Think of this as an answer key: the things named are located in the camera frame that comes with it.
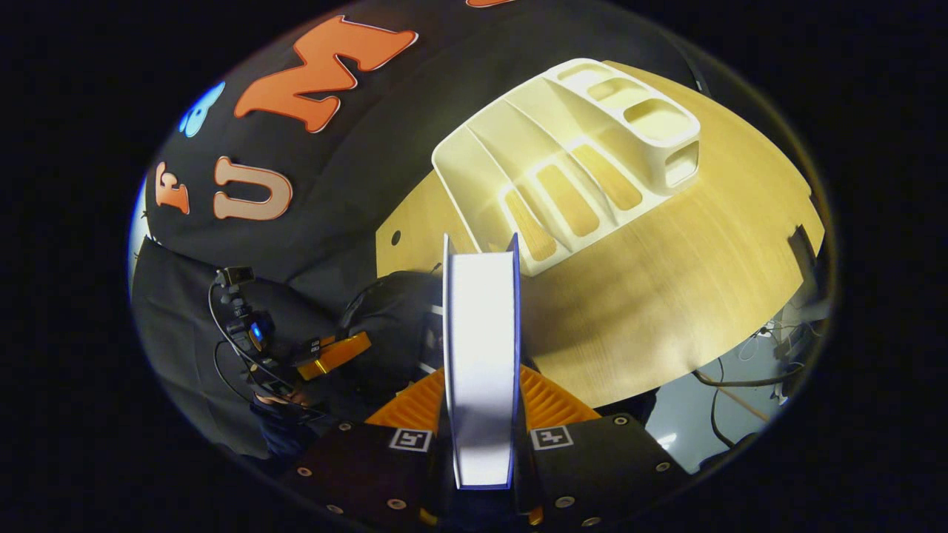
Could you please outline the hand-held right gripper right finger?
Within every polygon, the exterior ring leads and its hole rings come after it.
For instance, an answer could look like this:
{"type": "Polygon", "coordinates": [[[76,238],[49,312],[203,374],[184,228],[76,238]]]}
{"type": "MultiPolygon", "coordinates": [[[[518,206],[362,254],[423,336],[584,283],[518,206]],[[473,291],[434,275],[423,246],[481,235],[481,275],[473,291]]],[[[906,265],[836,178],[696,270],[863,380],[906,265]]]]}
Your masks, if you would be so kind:
{"type": "Polygon", "coordinates": [[[602,530],[690,486],[690,473],[632,415],[600,415],[519,368],[515,508],[523,530],[602,530]]]}

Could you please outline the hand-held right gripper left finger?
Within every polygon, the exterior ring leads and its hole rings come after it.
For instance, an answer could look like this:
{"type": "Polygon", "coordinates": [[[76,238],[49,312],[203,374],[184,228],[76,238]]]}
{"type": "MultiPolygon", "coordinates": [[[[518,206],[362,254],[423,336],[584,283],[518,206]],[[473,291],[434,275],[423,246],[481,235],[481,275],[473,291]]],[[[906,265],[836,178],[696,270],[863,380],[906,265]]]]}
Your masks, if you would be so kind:
{"type": "Polygon", "coordinates": [[[439,369],[365,422],[341,422],[285,472],[319,512],[370,530],[446,530],[453,439],[439,369]]]}

